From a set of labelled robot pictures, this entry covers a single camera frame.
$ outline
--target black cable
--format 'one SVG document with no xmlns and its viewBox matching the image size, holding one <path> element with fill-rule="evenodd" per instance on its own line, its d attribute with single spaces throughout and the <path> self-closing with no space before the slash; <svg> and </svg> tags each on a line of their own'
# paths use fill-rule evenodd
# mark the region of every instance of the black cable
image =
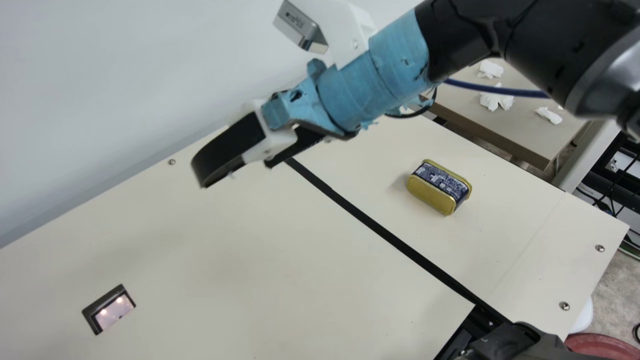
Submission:
<svg viewBox="0 0 640 360">
<path fill-rule="evenodd" d="M 387 230 L 377 221 L 373 220 L 369 215 L 365 214 L 362 210 L 358 209 L 354 204 L 350 203 L 342 195 L 336 192 L 329 184 L 317 177 L 311 170 L 307 169 L 304 165 L 299 163 L 294 158 L 285 160 L 285 163 L 289 165 L 300 176 L 304 177 L 311 185 L 315 186 L 320 192 L 325 194 L 329 199 L 335 202 L 342 209 L 347 211 L 351 216 L 360 221 L 364 226 L 368 227 L 378 236 L 383 238 L 389 245 L 395 247 L 398 251 L 403 253 L 406 257 L 411 259 L 416 265 L 426 270 L 433 277 L 445 284 L 449 289 L 455 291 L 458 295 L 467 299 L 469 302 L 480 307 L 485 313 L 488 313 L 495 319 L 502 323 L 511 324 L 509 319 L 500 314 L 496 309 L 487 304 L 484 300 L 480 299 L 467 287 L 462 285 L 453 276 L 447 274 L 446 271 L 438 267 L 438 265 L 432 263 L 429 259 L 425 258 L 420 252 L 417 252 L 414 248 L 410 247 L 407 243 L 402 241 L 392 232 Z"/>
<path fill-rule="evenodd" d="M 627 171 L 631 168 L 631 166 L 636 163 L 636 161 L 638 161 L 638 159 L 640 159 L 640 153 L 638 155 L 635 156 L 635 158 L 629 163 L 629 165 L 627 165 L 627 167 L 625 167 L 624 170 L 622 170 L 622 174 L 620 174 L 618 176 L 618 178 L 616 178 L 616 180 L 611 184 L 611 186 L 607 189 L 607 191 L 605 191 L 604 193 L 602 193 L 602 197 L 598 199 L 598 201 L 602 201 L 604 198 L 606 198 L 611 191 L 613 190 L 613 188 L 616 187 L 616 185 L 618 184 L 618 182 L 620 180 L 622 180 L 622 178 L 624 177 L 624 175 L 627 173 Z"/>
<path fill-rule="evenodd" d="M 609 204 L 611 204 L 611 214 L 614 218 L 618 218 L 618 214 L 616 214 L 616 207 L 613 205 L 613 188 L 611 188 L 611 196 L 609 197 Z"/>
<path fill-rule="evenodd" d="M 436 96 L 438 96 L 438 88 L 437 87 L 433 90 L 433 96 L 431 96 L 431 100 L 433 100 L 433 102 L 431 103 L 431 105 L 427 105 L 427 106 L 421 108 L 420 110 L 418 110 L 416 112 L 413 112 L 413 113 L 410 113 L 410 114 L 400 114 L 400 115 L 385 114 L 385 115 L 388 116 L 388 117 L 393 117 L 395 119 L 409 119 L 409 118 L 412 118 L 412 117 L 416 117 L 418 115 L 422 115 L 425 112 L 429 111 L 429 109 L 431 109 L 433 104 L 435 104 Z"/>
</svg>

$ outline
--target floor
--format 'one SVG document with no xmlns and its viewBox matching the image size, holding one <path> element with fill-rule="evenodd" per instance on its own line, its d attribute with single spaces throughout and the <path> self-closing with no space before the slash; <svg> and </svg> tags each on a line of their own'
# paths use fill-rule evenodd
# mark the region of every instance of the floor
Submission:
<svg viewBox="0 0 640 360">
<path fill-rule="evenodd" d="M 640 261 L 616 252 L 591 298 L 594 319 L 587 332 L 640 348 L 632 335 L 633 326 L 640 323 Z"/>
<path fill-rule="evenodd" d="M 544 171 L 527 166 L 526 163 L 513 159 L 508 152 L 469 135 L 453 124 L 446 124 L 445 127 L 548 182 L 551 182 L 556 174 L 555 166 L 549 166 Z M 574 146 L 568 145 L 560 154 L 558 163 L 560 167 L 571 156 L 574 149 Z M 616 252 L 596 287 L 592 299 L 594 319 L 586 332 L 612 336 L 640 348 L 640 343 L 632 335 L 633 326 L 640 323 L 640 261 Z"/>
</svg>

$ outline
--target white table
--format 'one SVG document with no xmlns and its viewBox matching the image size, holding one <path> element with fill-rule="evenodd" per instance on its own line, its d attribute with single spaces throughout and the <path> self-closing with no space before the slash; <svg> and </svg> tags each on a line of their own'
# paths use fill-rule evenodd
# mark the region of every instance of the white table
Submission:
<svg viewBox="0 0 640 360">
<path fill-rule="evenodd" d="M 189 162 L 207 140 L 0 249 L 4 358 L 430 358 L 466 317 L 285 165 L 199 190 Z M 425 157 L 474 185 L 451 217 L 404 190 Z M 627 228 L 423 120 L 299 160 L 505 315 L 561 336 Z M 81 310 L 120 283 L 138 307 L 94 336 Z"/>
<path fill-rule="evenodd" d="M 444 217 L 405 188 L 425 158 L 471 182 Z M 334 190 L 515 321 L 566 336 L 628 226 L 424 118 L 381 119 L 298 156 Z M 595 245 L 608 251 L 601 254 Z M 563 312 L 566 301 L 578 311 Z"/>
</svg>

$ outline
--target black strip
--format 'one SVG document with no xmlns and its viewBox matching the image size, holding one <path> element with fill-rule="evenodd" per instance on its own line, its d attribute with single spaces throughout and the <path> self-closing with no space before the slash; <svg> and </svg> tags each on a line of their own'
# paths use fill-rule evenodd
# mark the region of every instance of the black strip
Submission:
<svg viewBox="0 0 640 360">
<path fill-rule="evenodd" d="M 471 290 L 467 289 L 464 285 L 459 283 L 456 279 L 454 279 L 451 275 L 447 274 L 444 270 L 439 268 L 434 263 L 430 262 L 429 259 L 425 258 L 422 254 L 414 250 L 407 243 L 400 240 L 396 235 L 391 233 L 389 230 L 385 229 L 382 225 L 377 223 L 367 214 L 365 214 L 362 210 L 358 209 L 355 205 L 350 203 L 347 199 L 343 198 L 339 193 L 337 193 L 334 189 L 331 188 L 326 182 L 322 181 L 319 177 L 317 177 L 314 173 L 312 173 L 309 169 L 307 169 L 304 165 L 299 163 L 294 158 L 290 158 L 285 161 L 287 165 L 289 165 L 293 170 L 295 170 L 298 174 L 304 177 L 311 185 L 315 186 L 318 190 L 320 190 L 323 194 L 325 194 L 329 199 L 333 200 L 336 204 L 338 204 L 342 209 L 345 209 L 349 214 L 358 219 L 361 223 L 371 229 L 374 233 L 378 234 L 381 238 L 386 240 L 391 246 L 395 247 L 397 250 L 402 252 L 406 257 L 411 259 L 414 263 L 418 264 L 421 268 L 427 270 L 429 274 L 433 275 L 440 282 L 445 284 L 448 288 L 455 291 L 458 295 L 467 299 L 477 307 L 480 307 L 484 312 L 489 314 L 492 318 L 498 319 L 502 323 L 511 324 L 511 322 L 502 314 L 500 314 L 496 309 L 489 306 L 489 304 L 485 303 L 482 299 L 480 299 L 476 294 L 472 293 Z"/>
</svg>

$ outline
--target crumpled tissue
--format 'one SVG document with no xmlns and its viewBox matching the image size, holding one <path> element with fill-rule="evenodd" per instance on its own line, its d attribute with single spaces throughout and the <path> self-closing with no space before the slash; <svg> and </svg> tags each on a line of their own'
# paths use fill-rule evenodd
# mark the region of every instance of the crumpled tissue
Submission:
<svg viewBox="0 0 640 360">
<path fill-rule="evenodd" d="M 536 109 L 536 114 L 542 116 L 543 118 L 551 121 L 551 124 L 558 125 L 562 122 L 562 116 L 550 111 L 548 107 L 544 106 L 542 108 Z"/>
<path fill-rule="evenodd" d="M 495 87 L 502 87 L 502 83 L 497 83 Z M 491 112 L 494 112 L 498 105 L 500 105 L 506 111 L 509 111 L 513 106 L 513 102 L 515 98 L 511 95 L 501 95 L 501 94 L 489 94 L 486 92 L 480 93 L 480 105 L 486 106 Z"/>
<path fill-rule="evenodd" d="M 504 67 L 496 63 L 492 63 L 489 60 L 483 60 L 480 63 L 480 73 L 478 73 L 479 78 L 500 78 L 504 73 Z"/>
</svg>

